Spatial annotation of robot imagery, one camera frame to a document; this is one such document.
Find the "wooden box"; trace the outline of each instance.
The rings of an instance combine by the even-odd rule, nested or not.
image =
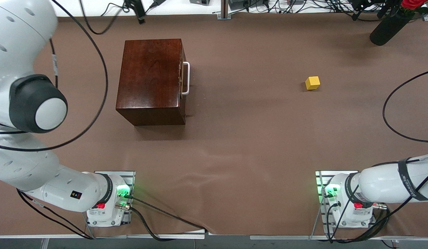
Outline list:
[[[185,61],[181,39],[125,41],[116,110],[134,126],[184,125]]]

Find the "white handle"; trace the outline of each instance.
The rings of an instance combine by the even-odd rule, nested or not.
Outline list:
[[[188,66],[188,89],[186,92],[183,92],[182,95],[188,95],[189,94],[189,78],[190,78],[191,66],[190,66],[189,62],[183,62],[183,63]]]

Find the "brown tabletop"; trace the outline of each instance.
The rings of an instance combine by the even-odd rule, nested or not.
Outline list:
[[[99,30],[107,23],[91,25]],[[135,170],[137,197],[211,233],[309,235],[319,204],[316,170],[362,170],[428,153],[427,144],[397,136],[381,116],[396,86],[428,70],[428,22],[407,25],[382,47],[369,41],[377,24],[343,14],[148,16],[141,26],[134,17],[120,18],[95,36],[110,78],[102,115],[55,153],[75,170]],[[115,110],[124,41],[158,38],[182,38],[192,65],[187,124],[134,127]],[[38,135],[47,145],[78,134],[104,90],[99,57],[73,22],[60,22],[53,41],[69,112],[59,129]],[[48,47],[35,71],[53,75]],[[306,91],[304,81],[316,75],[322,85]],[[428,75],[397,92],[387,116],[399,131],[428,139]],[[137,207],[155,233],[195,230]],[[81,214],[60,213],[84,227]],[[0,182],[0,235],[66,233]],[[136,217],[95,231],[144,233]],[[386,233],[428,237],[428,203],[409,204]],[[316,234],[323,235],[320,226]]]

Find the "yellow block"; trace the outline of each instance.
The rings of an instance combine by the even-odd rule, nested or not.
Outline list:
[[[318,76],[311,76],[307,78],[305,84],[307,90],[315,90],[320,86],[320,80],[318,79]]]

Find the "red button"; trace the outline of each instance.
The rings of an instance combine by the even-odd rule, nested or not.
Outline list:
[[[363,208],[363,204],[356,202],[354,203],[354,208]]]

